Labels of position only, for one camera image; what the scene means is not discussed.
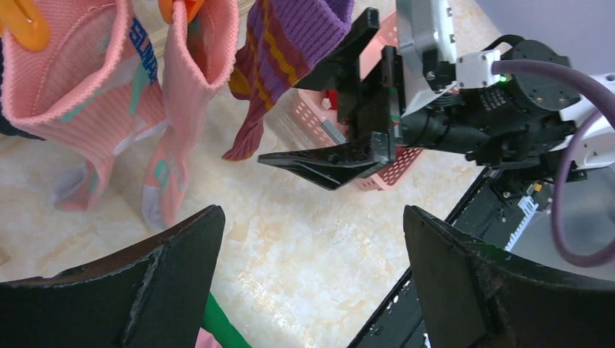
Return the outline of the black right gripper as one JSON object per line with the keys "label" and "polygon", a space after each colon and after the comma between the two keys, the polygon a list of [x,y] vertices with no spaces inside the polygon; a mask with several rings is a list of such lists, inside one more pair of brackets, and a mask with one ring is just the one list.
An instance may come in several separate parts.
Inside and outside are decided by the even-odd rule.
{"label": "black right gripper", "polygon": [[257,162],[335,191],[372,176],[397,159],[395,146],[467,154],[490,137],[465,120],[462,95],[447,92],[418,111],[405,111],[402,57],[393,46],[362,81],[360,55],[380,29],[379,10],[368,7],[350,32],[295,88],[337,92],[337,121],[351,123],[362,137],[335,146],[261,154]]}

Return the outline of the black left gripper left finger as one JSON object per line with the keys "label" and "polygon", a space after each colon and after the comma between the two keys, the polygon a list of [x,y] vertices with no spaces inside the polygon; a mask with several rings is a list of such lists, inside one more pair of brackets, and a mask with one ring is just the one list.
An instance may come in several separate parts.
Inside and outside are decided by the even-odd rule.
{"label": "black left gripper left finger", "polygon": [[193,347],[225,227],[212,205],[51,278],[1,284],[3,347]]}

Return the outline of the pink plastic basket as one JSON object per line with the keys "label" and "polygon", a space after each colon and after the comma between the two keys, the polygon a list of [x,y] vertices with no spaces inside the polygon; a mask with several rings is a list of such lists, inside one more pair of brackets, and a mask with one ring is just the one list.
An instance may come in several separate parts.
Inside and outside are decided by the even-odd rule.
{"label": "pink plastic basket", "polygon": [[262,154],[258,162],[327,190],[348,183],[362,191],[393,189],[421,155],[402,145],[402,80],[395,16],[365,9],[296,85],[292,120],[313,147]]}

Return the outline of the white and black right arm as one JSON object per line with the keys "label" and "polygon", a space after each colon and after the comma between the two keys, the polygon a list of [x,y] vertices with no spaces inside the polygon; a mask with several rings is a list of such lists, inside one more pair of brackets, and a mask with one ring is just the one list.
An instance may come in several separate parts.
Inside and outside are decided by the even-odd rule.
{"label": "white and black right arm", "polygon": [[568,57],[515,35],[458,55],[446,1],[398,1],[383,20],[367,8],[297,88],[337,93],[329,147],[262,154],[258,162],[333,191],[404,165],[431,149],[478,165],[553,176],[565,147],[596,107],[614,124],[614,80],[571,68]]}

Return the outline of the purple striped sock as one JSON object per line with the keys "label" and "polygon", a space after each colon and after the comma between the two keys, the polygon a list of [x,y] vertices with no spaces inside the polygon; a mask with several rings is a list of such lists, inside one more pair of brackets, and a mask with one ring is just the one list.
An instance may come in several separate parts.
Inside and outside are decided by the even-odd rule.
{"label": "purple striped sock", "polygon": [[265,114],[330,54],[350,31],[354,1],[262,0],[247,15],[246,37],[228,81],[232,95],[249,103],[232,147],[239,161],[260,146]]}

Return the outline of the red santa sock front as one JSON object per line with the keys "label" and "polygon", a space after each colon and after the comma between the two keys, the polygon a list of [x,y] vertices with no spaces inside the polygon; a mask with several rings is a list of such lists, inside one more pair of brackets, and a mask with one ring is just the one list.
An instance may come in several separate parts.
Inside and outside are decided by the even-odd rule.
{"label": "red santa sock front", "polygon": [[325,90],[321,100],[321,106],[327,110],[337,110],[338,94],[335,90]]}

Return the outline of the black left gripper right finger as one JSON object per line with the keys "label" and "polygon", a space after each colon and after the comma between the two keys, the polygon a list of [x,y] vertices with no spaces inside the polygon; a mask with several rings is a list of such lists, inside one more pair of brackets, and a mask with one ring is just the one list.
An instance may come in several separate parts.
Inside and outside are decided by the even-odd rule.
{"label": "black left gripper right finger", "polygon": [[612,347],[614,283],[550,268],[486,242],[467,251],[499,333],[478,347]]}

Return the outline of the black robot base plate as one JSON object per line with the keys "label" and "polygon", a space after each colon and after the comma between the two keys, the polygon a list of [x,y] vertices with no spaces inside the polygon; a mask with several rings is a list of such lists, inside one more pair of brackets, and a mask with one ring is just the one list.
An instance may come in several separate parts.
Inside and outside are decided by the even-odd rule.
{"label": "black robot base plate", "polygon": [[352,347],[478,347],[498,333],[496,310],[479,286],[470,254],[455,243],[511,251],[550,204],[548,183],[483,170],[444,219],[407,208],[410,267],[351,341]]}

